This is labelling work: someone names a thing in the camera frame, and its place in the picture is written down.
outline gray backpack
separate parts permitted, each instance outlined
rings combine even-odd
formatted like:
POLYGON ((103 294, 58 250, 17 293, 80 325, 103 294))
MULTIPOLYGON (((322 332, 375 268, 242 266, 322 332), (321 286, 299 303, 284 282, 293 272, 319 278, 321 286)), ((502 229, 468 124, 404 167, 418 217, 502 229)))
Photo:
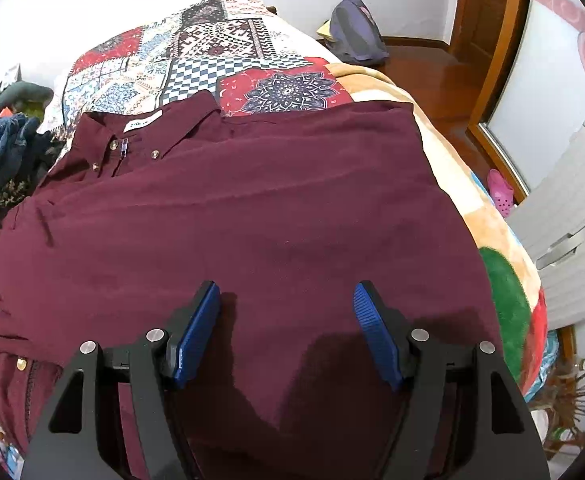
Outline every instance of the gray backpack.
POLYGON ((375 66, 389 56, 379 27, 361 0, 344 0, 333 10, 326 47, 344 63, 375 66))

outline wooden door frame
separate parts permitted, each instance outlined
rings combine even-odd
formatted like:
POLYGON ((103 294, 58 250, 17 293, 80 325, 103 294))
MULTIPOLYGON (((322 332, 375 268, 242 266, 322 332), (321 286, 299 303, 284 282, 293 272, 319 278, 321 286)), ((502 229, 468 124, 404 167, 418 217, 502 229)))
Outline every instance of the wooden door frame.
POLYGON ((457 0, 457 12, 454 17, 454 25, 452 26, 452 36, 450 38, 450 46, 448 52, 457 57, 461 48, 461 22, 463 21, 463 13, 466 10, 466 0, 457 0))
MULTIPOLYGON (((457 0, 457 14, 452 29, 450 48, 448 49, 453 56, 461 46, 461 22, 463 21, 465 7, 466 0, 457 0)), ((467 127, 469 133, 477 139, 495 163, 497 169, 514 188, 514 196, 518 202, 526 198, 527 190, 513 171, 510 162, 504 157, 501 149, 493 139, 486 136, 485 131, 479 124, 487 120, 495 110, 496 103, 514 64, 529 8, 530 0, 506 0, 503 23, 501 24, 495 53, 477 98, 477 103, 470 114, 467 127)))

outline wooden floor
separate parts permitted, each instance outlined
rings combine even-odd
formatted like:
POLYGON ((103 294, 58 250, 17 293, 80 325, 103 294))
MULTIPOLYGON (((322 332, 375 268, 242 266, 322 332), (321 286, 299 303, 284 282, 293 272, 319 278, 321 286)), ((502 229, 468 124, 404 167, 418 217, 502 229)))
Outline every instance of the wooden floor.
POLYGON ((484 74, 440 48, 389 46, 388 50, 390 59, 381 72, 412 94, 432 124, 486 185, 488 171, 494 165, 466 133, 484 74))

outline shirt label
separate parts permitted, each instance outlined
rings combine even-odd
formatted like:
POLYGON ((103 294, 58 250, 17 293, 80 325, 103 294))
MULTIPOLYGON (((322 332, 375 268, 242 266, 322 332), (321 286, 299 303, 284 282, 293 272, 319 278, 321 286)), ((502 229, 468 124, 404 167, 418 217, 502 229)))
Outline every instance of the shirt label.
POLYGON ((159 110, 157 113, 152 114, 150 117, 146 117, 145 119, 135 119, 134 121, 130 121, 126 124, 124 128, 124 133, 129 132, 130 130, 136 130, 137 128, 143 128, 144 126, 148 126, 151 122, 156 121, 164 114, 163 110, 159 110))

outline shirt collar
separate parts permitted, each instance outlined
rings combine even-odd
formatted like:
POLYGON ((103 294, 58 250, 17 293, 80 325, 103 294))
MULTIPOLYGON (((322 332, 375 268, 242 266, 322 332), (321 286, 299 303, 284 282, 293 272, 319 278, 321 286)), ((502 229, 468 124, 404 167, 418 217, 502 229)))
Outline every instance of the shirt collar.
POLYGON ((79 120, 72 148, 81 153, 88 164, 101 164, 112 139, 123 139, 142 132, 144 138, 146 136, 152 138, 153 146, 163 156, 208 115, 219 109, 213 95, 207 90, 202 90, 188 99, 160 107, 159 110, 163 111, 161 117, 148 126, 143 126, 139 130, 131 130, 125 134, 124 128, 128 122, 146 119, 157 113, 157 110, 133 116, 107 112, 87 112, 79 120))

